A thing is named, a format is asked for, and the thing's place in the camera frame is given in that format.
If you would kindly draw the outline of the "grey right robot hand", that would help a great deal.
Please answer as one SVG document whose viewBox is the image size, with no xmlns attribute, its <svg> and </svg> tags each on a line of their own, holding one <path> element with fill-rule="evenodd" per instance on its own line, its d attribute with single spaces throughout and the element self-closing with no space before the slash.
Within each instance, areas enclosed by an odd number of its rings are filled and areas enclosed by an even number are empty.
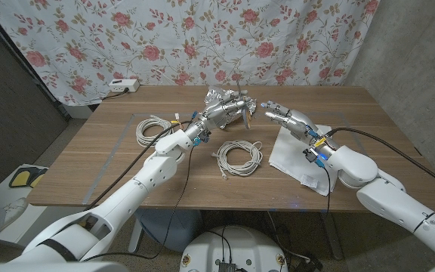
<svg viewBox="0 0 435 272">
<path fill-rule="evenodd" d="M 271 100 L 262 103 L 267 109 L 265 116 L 290 131 L 290 134 L 306 145 L 303 154 L 310 161 L 328 160 L 341 146 L 325 132 L 320 132 L 313 121 L 297 110 L 291 110 Z"/>
</svg>

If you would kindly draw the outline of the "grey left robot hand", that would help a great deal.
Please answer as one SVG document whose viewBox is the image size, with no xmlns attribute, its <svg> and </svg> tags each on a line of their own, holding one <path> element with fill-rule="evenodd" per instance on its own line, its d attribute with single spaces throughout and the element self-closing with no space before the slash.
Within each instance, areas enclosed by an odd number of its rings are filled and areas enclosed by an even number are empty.
<svg viewBox="0 0 435 272">
<path fill-rule="evenodd" d="M 248 96 L 248 91 L 231 91 L 212 99 L 196 120 L 186 128 L 185 134 L 199 145 L 208 142 L 211 131 L 215 128 L 225 127 L 227 124 L 242 117 L 245 128 L 251 128 L 252 107 L 256 107 L 256 100 Z"/>
</svg>

